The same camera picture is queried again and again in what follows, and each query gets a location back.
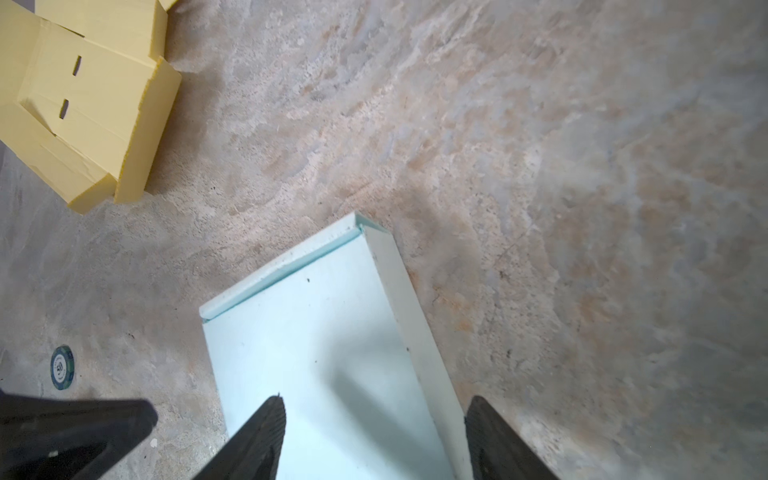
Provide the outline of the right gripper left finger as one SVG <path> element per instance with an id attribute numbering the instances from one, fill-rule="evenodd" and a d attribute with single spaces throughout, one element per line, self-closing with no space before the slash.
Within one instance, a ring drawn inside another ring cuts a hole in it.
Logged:
<path id="1" fill-rule="evenodd" d="M 286 431 L 283 398 L 269 397 L 194 480 L 274 480 Z"/>

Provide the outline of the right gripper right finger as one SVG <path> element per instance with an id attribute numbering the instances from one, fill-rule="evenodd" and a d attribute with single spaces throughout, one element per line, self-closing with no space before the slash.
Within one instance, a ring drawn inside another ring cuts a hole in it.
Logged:
<path id="1" fill-rule="evenodd" d="M 472 398 L 465 431 L 474 479 L 558 479 L 484 397 Z"/>

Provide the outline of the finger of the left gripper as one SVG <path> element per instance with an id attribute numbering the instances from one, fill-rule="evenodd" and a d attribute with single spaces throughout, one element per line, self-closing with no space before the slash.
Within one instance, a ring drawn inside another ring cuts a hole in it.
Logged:
<path id="1" fill-rule="evenodd" d="M 3 479 L 99 479 L 146 439 L 145 399 L 50 400 L 1 394 Z"/>

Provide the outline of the light blue paper box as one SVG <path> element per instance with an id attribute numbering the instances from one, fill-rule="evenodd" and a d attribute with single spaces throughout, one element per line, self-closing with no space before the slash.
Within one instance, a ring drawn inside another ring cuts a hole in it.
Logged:
<path id="1" fill-rule="evenodd" d="M 200 307 L 226 430 L 271 396 L 281 479 L 468 479 L 464 412 L 393 235 L 351 213 Z"/>

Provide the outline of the yellow paper box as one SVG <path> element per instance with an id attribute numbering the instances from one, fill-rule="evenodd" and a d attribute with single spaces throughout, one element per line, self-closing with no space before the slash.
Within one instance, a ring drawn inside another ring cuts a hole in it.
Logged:
<path id="1" fill-rule="evenodd" d="M 80 214 L 138 201 L 181 83 L 168 1 L 1 5 L 1 140 Z"/>

